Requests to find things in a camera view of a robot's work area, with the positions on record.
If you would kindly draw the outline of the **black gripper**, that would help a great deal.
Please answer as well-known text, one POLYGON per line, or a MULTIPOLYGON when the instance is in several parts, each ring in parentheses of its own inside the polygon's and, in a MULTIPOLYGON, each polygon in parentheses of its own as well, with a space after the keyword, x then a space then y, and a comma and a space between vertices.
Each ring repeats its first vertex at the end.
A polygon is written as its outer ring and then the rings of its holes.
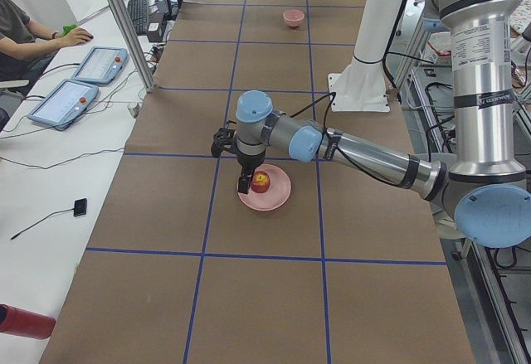
POLYGON ((237 182, 237 191, 247 194, 251 188, 252 174, 264 162, 266 152, 250 155, 241 151, 236 155, 238 163, 241 165, 241 175, 237 182))

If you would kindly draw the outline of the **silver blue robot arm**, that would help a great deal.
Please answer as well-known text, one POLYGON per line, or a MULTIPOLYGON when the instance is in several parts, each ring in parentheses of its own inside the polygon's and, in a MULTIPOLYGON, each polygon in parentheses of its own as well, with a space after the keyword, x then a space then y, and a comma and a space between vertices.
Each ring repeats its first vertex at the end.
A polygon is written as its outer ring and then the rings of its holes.
POLYGON ((426 0, 451 33, 457 154, 452 164, 416 156, 274 109, 259 90, 236 107, 237 190, 247 193, 268 147, 309 162, 320 156, 434 201, 479 245, 505 248, 530 236, 526 170, 514 157, 509 16, 520 0, 426 0))

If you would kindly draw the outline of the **person's hand on mouse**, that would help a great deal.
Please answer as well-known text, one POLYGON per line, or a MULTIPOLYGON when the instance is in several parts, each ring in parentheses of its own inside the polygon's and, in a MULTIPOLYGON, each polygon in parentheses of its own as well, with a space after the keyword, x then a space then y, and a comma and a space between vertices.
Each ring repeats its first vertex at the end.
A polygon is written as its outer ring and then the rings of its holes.
POLYGON ((60 38, 60 48, 78 46, 91 41, 94 36, 82 27, 76 27, 60 38))

